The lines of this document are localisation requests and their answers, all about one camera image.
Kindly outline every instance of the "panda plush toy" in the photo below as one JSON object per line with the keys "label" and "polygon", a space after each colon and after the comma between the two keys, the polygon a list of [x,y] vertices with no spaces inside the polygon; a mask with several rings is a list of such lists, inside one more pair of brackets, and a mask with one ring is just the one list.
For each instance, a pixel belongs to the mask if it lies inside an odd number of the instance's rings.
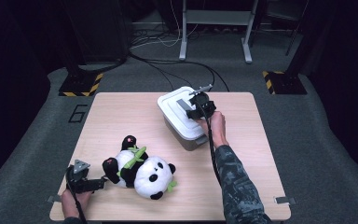
{"label": "panda plush toy", "polygon": [[176,168],[158,156],[149,157],[146,148],[136,146],[136,138],[124,138],[120,152],[103,162],[106,176],[122,188],[135,188],[144,198],[158,200],[165,191],[176,186],[173,173]]}

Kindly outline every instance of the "container lid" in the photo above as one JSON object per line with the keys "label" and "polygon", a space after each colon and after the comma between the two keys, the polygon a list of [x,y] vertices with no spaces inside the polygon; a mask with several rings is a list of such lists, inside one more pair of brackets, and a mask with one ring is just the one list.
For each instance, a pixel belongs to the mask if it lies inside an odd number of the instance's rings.
{"label": "container lid", "polygon": [[164,117],[185,140],[195,140],[204,135],[199,124],[189,119],[183,106],[178,103],[186,103],[188,107],[195,110],[196,107],[189,102],[194,96],[189,94],[193,91],[190,87],[182,87],[158,98],[158,106]]}

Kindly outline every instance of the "white plastic container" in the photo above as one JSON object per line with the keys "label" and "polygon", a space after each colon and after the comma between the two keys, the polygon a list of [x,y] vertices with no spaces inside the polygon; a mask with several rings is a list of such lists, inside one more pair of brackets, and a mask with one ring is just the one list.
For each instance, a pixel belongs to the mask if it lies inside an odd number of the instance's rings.
{"label": "white plastic container", "polygon": [[193,119],[189,119],[183,106],[178,103],[182,101],[182,104],[185,103],[188,109],[196,109],[189,102],[194,96],[189,94],[193,91],[190,87],[182,87],[158,98],[158,106],[164,114],[165,124],[182,147],[189,151],[208,141],[208,137],[199,124]]}

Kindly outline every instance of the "tabletop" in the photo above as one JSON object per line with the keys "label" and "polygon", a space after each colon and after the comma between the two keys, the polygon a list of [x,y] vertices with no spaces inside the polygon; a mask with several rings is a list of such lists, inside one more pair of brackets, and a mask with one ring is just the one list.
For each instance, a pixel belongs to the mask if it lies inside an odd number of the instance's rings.
{"label": "tabletop", "polygon": [[[88,179],[104,175],[102,163],[115,157],[121,142],[131,134],[149,156],[159,156],[176,166],[177,186],[159,200],[141,197],[135,189],[123,189],[108,181],[94,192],[85,211],[97,221],[208,221],[225,220],[222,192],[213,172],[208,144],[185,150],[164,122],[158,98],[167,92],[100,92],[95,96],[69,164],[90,164]],[[207,92],[226,117],[227,140],[255,183],[266,214],[272,220],[291,216],[282,182],[254,96],[249,92]],[[59,194],[65,189],[62,181]],[[63,220],[61,203],[54,203],[50,218]]]}

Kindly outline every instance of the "black curtain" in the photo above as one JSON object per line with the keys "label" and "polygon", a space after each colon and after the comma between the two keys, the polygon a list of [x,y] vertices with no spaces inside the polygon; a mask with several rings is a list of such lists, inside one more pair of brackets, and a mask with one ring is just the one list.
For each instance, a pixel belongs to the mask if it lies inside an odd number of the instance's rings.
{"label": "black curtain", "polygon": [[311,1],[304,38],[287,73],[305,73],[331,130],[358,163],[358,1]]}
{"label": "black curtain", "polygon": [[64,67],[64,62],[56,50],[59,48],[56,47],[58,40],[53,29],[60,31],[60,38],[70,51],[74,63],[85,64],[62,0],[6,0],[6,2],[34,55],[48,73]]}
{"label": "black curtain", "polygon": [[[20,142],[49,92],[50,64],[41,63],[38,55],[42,53],[35,52],[33,45],[36,43],[30,42],[27,36],[32,32],[31,28],[20,26],[10,4],[0,0],[0,168]],[[52,56],[46,57],[43,61],[50,62],[48,58]],[[52,64],[50,70],[60,67]]]}

